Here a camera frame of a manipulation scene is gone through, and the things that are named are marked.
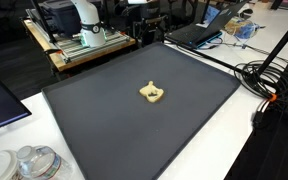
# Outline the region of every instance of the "small yellow block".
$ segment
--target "small yellow block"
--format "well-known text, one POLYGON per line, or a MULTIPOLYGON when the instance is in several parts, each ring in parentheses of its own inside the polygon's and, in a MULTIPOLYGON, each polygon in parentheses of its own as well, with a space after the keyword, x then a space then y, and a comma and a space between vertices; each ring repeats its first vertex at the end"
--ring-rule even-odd
POLYGON ((150 81, 148 85, 140 89, 139 92, 142 96, 146 97, 146 99, 151 103, 155 103, 158 100, 160 100, 164 94, 164 90, 155 87, 153 85, 153 81, 150 81))

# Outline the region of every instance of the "desk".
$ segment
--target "desk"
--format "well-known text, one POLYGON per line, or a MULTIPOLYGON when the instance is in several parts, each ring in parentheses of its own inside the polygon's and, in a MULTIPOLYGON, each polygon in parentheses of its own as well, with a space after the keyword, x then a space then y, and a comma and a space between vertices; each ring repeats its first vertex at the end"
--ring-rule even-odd
MULTIPOLYGON (((262 10, 260 5, 261 3, 255 10, 263 13, 266 11, 267 23, 274 24, 271 19, 276 18, 277 15, 280 17, 280 21, 276 22, 276 24, 280 23, 281 29, 287 29, 287 27, 282 27, 284 24, 281 21, 288 25, 288 11, 262 10)), ((270 32, 268 24, 267 26, 267 29, 260 31, 249 42, 254 43, 255 47, 263 47, 264 50, 270 51, 276 45, 277 40, 284 34, 284 31, 281 30, 281 33, 274 35, 270 32), (265 34, 270 34, 270 37, 275 37, 274 39, 276 40, 266 39, 264 41, 265 39, 260 39, 260 42, 266 42, 269 45, 257 44, 256 42, 259 42, 256 41, 258 37, 267 37, 265 34)), ((264 55, 252 50, 229 48, 224 45, 203 52, 232 65, 249 62, 254 60, 254 57, 265 58, 264 55)), ((282 51, 280 55, 288 58, 288 50, 282 51)), ((208 60, 197 59, 225 72, 232 73, 229 69, 208 60)), ((181 151, 159 179, 223 179, 252 132, 251 119, 262 101, 261 98, 240 87, 181 151)), ((43 95, 40 93, 27 98, 23 100, 23 103, 31 110, 33 115, 0 129, 0 150, 18 150, 24 145, 48 145, 73 165, 74 177, 72 179, 82 180, 83 176, 63 139, 43 95)))
MULTIPOLYGON (((27 31, 29 31, 29 33, 33 35, 33 37, 36 39, 38 44, 40 44, 40 46, 42 47, 43 51, 46 51, 48 49, 54 49, 54 46, 52 45, 52 43, 48 42, 48 40, 39 31, 39 29, 36 27, 36 25, 34 25, 31 22, 31 20, 24 20, 23 24, 24 24, 25 28, 27 29, 27 31)), ((80 65, 80 64, 83 64, 85 62, 94 60, 96 58, 99 58, 99 57, 102 57, 104 55, 110 54, 112 52, 115 52, 115 51, 121 50, 123 48, 132 46, 134 44, 135 44, 135 39, 130 38, 129 41, 125 41, 123 43, 119 43, 117 45, 110 46, 108 48, 103 48, 100 51, 97 51, 96 53, 91 54, 89 56, 85 56, 84 58, 82 58, 80 60, 76 60, 76 61, 65 63, 63 58, 61 56, 59 56, 58 54, 56 54, 56 53, 50 54, 50 60, 54 64, 56 69, 59 72, 62 72, 64 70, 73 68, 73 67, 75 67, 77 65, 80 65)))

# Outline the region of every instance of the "laptop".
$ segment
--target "laptop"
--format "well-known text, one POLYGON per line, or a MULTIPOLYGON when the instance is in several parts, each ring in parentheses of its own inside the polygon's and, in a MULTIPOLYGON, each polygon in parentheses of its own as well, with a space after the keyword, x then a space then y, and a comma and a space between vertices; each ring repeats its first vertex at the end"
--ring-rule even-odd
POLYGON ((223 8, 206 28, 190 24, 167 33, 165 39, 188 48, 199 48, 206 42, 219 37, 222 34, 220 30, 237 14, 246 2, 248 0, 223 8))

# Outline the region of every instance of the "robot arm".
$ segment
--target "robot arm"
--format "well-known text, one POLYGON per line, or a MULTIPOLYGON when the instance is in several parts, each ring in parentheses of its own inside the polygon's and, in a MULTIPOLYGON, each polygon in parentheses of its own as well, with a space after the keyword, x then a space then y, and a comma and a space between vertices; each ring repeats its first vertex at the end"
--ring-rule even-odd
POLYGON ((71 0, 81 18, 81 40, 83 46, 97 47, 105 44, 104 29, 96 7, 87 0, 71 0))

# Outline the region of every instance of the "white table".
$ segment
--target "white table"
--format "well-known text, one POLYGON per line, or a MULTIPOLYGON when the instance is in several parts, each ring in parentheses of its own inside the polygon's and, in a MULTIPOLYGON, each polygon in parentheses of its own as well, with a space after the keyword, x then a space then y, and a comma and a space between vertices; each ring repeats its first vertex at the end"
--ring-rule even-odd
MULTIPOLYGON (((255 7, 252 20, 267 27, 249 40, 248 44, 271 51, 288 29, 288 11, 268 11, 261 5, 259 3, 255 7), (279 18, 279 22, 274 23, 272 19, 276 17, 279 18)), ((230 48, 225 45, 203 52, 231 65, 266 57, 252 50, 230 48)), ((288 45, 280 56, 288 59, 288 45)), ((202 58, 197 59, 232 74, 232 71, 221 65, 202 58)), ((223 179, 252 132, 252 115, 262 101, 261 98, 240 87, 212 116, 159 179, 223 179)), ((0 129, 0 150, 17 151, 25 145, 50 146, 72 164, 74 168, 72 179, 84 179, 43 95, 39 93, 22 102, 33 115, 0 129)))

